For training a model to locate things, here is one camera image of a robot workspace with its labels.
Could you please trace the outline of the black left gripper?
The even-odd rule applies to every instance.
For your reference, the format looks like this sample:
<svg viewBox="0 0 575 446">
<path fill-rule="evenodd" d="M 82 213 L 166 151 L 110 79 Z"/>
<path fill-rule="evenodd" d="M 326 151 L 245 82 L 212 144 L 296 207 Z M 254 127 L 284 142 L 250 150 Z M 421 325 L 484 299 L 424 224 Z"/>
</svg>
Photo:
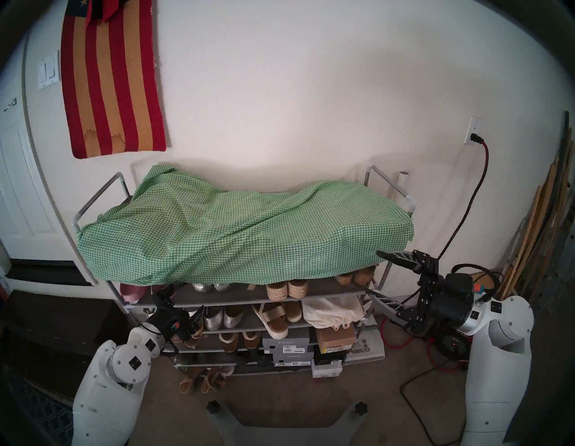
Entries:
<svg viewBox="0 0 575 446">
<path fill-rule="evenodd" d="M 172 340 L 175 335 L 181 341 L 189 341 L 190 338 L 201 338 L 204 330 L 205 306 L 189 310 L 189 312 L 174 308 L 175 304 L 171 299 L 174 293 L 175 284 L 167 285 L 156 291 L 153 329 L 173 350 L 171 353 L 165 353 L 165 347 L 163 347 L 161 354 L 164 356 L 176 356 L 179 353 Z"/>
</svg>

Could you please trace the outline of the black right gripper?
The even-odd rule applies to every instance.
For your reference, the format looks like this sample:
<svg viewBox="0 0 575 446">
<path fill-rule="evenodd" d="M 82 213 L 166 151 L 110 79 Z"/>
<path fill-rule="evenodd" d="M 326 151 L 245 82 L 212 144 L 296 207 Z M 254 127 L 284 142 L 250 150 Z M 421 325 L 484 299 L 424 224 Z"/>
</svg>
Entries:
<svg viewBox="0 0 575 446">
<path fill-rule="evenodd" d="M 419 274 L 420 290 L 415 308 L 375 290 L 368 290 L 367 296 L 372 301 L 371 308 L 375 313 L 400 326 L 411 323 L 411 329 L 416 335 L 424 332 L 429 318 L 448 321 L 455 328 L 465 323 L 474 303 L 474 284 L 471 275 L 460 273 L 459 270 L 468 267 L 468 264 L 454 266 L 443 277 L 439 274 L 439 260 L 428 254 L 415 254 L 406 250 L 377 250 L 377 256 Z"/>
</svg>

